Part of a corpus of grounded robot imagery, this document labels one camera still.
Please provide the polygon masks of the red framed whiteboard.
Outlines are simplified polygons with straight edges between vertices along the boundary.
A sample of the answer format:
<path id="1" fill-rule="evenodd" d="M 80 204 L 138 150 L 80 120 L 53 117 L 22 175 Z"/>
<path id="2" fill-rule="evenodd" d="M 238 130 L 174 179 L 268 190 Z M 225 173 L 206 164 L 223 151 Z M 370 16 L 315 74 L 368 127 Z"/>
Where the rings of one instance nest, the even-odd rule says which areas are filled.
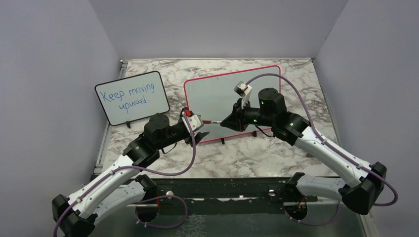
<path id="1" fill-rule="evenodd" d="M 190 111 L 201 116 L 202 120 L 222 121 L 231 112 L 233 104 L 241 99 L 241 96 L 234 91 L 235 86 L 241 81 L 247 82 L 255 76 L 273 73 L 281 74 L 277 65 L 247 69 L 237 72 L 224 73 L 198 79 L 189 79 L 184 83 L 184 92 L 187 106 Z M 265 88 L 275 88 L 280 91 L 281 82 L 278 77 L 265 76 L 251 82 L 251 97 L 249 99 L 253 108 L 259 108 L 257 94 Z M 219 124 L 206 124 L 199 130 L 209 132 L 200 144 L 208 142 L 221 142 L 227 138 L 242 135 L 255 135 L 260 132 L 254 125 L 249 125 L 244 132 L 237 132 L 221 127 Z"/>

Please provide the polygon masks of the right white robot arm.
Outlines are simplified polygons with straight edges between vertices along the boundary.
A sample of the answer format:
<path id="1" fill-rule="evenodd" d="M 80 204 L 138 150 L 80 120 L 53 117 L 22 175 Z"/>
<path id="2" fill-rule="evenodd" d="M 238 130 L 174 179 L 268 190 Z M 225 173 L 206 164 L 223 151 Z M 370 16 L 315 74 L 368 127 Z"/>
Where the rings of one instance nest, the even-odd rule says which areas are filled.
<path id="1" fill-rule="evenodd" d="M 258 93 L 259 107 L 249 102 L 250 86 L 236 87 L 241 98 L 222 127 L 242 132 L 248 125 L 270 127 L 275 138 L 311 154 L 334 171 L 338 178 L 316 178 L 295 174 L 285 187 L 286 197 L 297 201 L 303 196 L 318 196 L 343 202 L 355 213 L 366 215 L 384 188 L 387 168 L 380 162 L 370 164 L 314 132 L 308 120 L 287 111 L 285 99 L 278 90 L 265 88 Z"/>

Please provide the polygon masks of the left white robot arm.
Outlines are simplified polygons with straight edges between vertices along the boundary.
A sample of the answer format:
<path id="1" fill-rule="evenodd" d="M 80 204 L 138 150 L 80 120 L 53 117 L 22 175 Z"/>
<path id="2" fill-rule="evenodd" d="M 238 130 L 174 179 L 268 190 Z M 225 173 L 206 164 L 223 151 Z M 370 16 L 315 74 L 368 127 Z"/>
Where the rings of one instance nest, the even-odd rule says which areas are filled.
<path id="1" fill-rule="evenodd" d="M 160 152 L 184 140 L 193 148 L 207 135 L 198 130 L 204 126 L 201 117 L 184 108 L 178 123 L 171 126 L 165 114 L 157 113 L 144 125 L 144 131 L 129 143 L 122 155 L 90 183 L 69 196 L 58 195 L 52 200 L 56 225 L 53 236 L 61 230 L 67 237 L 86 237 L 95 226 L 113 212 L 136 201 L 145 203 L 158 199 L 155 184 L 141 171 L 158 175 L 167 173 L 149 169 Z"/>

